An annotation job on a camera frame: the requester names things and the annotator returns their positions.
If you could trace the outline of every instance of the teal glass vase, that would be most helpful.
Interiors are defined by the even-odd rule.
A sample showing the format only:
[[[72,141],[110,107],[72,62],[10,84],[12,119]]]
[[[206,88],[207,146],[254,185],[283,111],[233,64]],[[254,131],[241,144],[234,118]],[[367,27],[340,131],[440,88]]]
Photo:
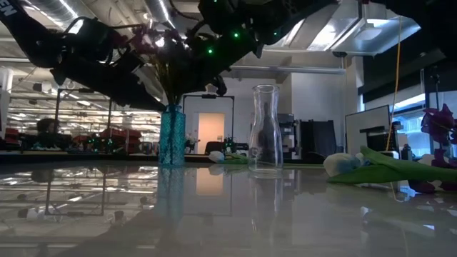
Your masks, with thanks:
[[[159,165],[182,166],[186,150],[186,114],[181,107],[168,105],[162,113],[159,140]]]

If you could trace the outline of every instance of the ceiling light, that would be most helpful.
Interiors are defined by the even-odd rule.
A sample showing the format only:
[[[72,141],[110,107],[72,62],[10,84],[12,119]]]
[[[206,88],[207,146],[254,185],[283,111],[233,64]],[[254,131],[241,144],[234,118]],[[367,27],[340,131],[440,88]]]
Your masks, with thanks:
[[[165,45],[165,40],[164,40],[164,38],[160,38],[159,40],[157,40],[157,41],[156,41],[156,45],[157,45],[158,47],[164,46],[164,45]]]
[[[78,103],[82,104],[82,105],[85,105],[85,106],[90,106],[91,103],[89,103],[88,101],[78,101]]]
[[[70,96],[71,98],[73,98],[73,99],[79,99],[78,96],[75,96],[75,95],[73,95],[73,94],[69,94],[69,96]]]
[[[305,20],[302,19],[301,21],[299,21],[297,24],[295,24],[295,26],[292,28],[292,30],[287,34],[286,36],[286,40],[284,40],[284,43],[283,43],[283,46],[290,46],[291,43],[292,43],[292,40],[295,38],[295,36],[297,35],[298,31],[300,30],[301,28],[301,25],[303,25],[303,22]]]
[[[77,34],[81,27],[83,26],[84,20],[77,21],[69,30],[69,33]]]

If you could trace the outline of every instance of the metal frame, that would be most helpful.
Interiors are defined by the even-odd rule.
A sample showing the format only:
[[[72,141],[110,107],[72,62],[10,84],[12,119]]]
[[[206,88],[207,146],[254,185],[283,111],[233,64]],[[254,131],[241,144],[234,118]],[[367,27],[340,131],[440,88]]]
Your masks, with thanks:
[[[205,99],[205,95],[204,94],[201,94],[201,95],[198,95],[198,96],[193,96],[193,95],[184,95],[183,96],[183,114],[184,114],[184,111],[186,110],[186,97],[201,97],[203,99]],[[230,98],[232,100],[232,105],[231,105],[231,136],[233,138],[233,128],[234,128],[234,124],[235,124],[235,96],[214,96],[215,99],[217,98]]]

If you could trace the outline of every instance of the desk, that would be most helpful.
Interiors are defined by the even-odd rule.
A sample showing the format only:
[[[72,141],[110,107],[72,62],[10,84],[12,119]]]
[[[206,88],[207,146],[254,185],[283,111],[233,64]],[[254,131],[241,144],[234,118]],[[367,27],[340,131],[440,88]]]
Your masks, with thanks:
[[[286,169],[279,179],[255,178],[243,166],[165,169],[153,161],[2,171],[9,174],[1,176],[0,229],[14,233],[0,234],[0,256],[455,256],[455,196],[403,188],[394,199],[390,191],[327,184],[322,168]],[[47,184],[26,171],[54,173],[54,216],[17,218],[46,202]]]

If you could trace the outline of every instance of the clear glass bottle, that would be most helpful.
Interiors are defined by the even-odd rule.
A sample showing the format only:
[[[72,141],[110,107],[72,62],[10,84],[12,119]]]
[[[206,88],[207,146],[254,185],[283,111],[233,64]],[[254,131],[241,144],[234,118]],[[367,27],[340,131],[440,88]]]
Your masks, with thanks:
[[[279,87],[258,85],[253,90],[256,113],[249,141],[248,166],[256,173],[274,175],[283,167],[283,146],[278,123]]]

